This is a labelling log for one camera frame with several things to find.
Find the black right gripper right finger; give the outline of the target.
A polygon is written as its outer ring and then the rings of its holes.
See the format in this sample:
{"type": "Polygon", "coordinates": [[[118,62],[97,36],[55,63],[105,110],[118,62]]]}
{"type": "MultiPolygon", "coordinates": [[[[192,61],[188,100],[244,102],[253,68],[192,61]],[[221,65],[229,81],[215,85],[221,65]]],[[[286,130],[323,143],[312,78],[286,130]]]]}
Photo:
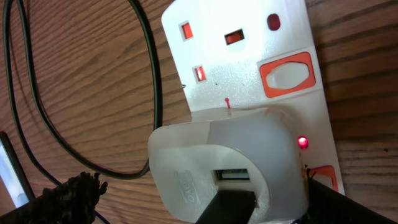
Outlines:
{"type": "Polygon", "coordinates": [[[309,204],[296,224],[397,224],[314,179],[317,174],[306,170],[309,204]]]}

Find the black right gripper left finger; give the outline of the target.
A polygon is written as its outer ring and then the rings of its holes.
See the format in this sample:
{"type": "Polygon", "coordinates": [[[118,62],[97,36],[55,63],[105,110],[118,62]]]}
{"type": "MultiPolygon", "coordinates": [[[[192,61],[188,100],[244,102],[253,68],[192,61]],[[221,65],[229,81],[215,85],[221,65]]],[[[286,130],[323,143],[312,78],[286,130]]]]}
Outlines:
{"type": "Polygon", "coordinates": [[[33,201],[1,216],[1,224],[92,224],[95,207],[107,191],[99,173],[82,172],[33,201]]]}

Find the blue Samsung smartphone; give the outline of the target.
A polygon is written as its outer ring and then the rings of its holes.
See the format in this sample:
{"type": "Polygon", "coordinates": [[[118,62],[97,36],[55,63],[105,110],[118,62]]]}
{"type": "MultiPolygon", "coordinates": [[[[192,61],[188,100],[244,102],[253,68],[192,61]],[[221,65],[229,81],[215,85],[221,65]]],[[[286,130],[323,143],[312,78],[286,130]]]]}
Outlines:
{"type": "Polygon", "coordinates": [[[3,131],[1,131],[1,179],[16,208],[35,199],[17,154],[3,131]]]}

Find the white power strip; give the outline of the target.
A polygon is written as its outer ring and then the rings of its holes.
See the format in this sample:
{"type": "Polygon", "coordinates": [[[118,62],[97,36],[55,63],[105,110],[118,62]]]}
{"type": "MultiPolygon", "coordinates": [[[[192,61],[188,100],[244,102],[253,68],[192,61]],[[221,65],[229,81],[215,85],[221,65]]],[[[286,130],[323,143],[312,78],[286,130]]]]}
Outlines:
{"type": "Polygon", "coordinates": [[[344,192],[305,1],[178,0],[161,21],[191,112],[284,110],[304,163],[344,192]]]}

